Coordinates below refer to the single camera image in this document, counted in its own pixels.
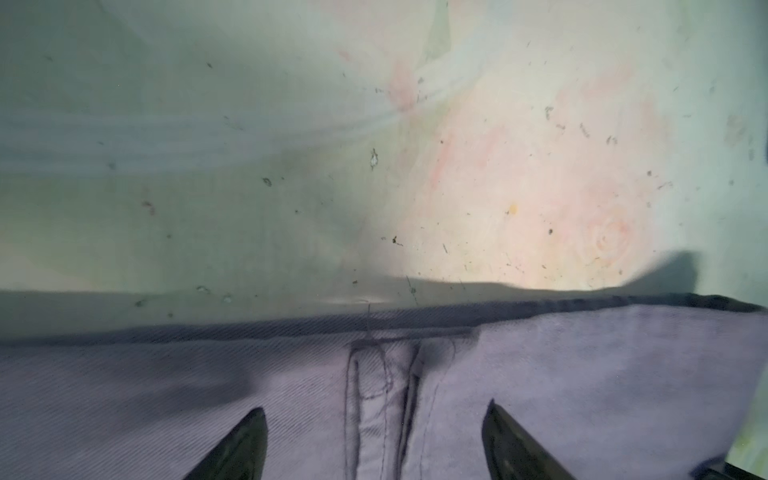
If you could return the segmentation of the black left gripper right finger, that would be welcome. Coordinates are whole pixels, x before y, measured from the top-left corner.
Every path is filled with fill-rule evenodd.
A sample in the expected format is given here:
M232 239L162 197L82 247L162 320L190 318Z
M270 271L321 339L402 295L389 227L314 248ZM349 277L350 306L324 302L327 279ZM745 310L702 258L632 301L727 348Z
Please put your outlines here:
M531 434L491 400L481 427L490 478L493 480L575 480Z

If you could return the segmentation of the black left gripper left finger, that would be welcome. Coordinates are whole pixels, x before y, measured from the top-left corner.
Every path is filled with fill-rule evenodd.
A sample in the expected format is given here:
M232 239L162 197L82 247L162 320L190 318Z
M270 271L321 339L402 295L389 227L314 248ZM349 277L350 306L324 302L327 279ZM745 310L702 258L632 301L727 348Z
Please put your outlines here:
M260 480L267 456L264 409L250 410L184 480Z

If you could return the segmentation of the purple trousers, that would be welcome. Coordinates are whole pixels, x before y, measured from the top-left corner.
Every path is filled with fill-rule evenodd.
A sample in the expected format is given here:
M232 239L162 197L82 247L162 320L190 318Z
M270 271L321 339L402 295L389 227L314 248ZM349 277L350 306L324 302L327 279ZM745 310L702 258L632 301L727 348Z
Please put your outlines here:
M5 479L182 479L255 409L267 479L485 479L504 408L579 479L730 447L767 312L664 295L166 326L1 348Z

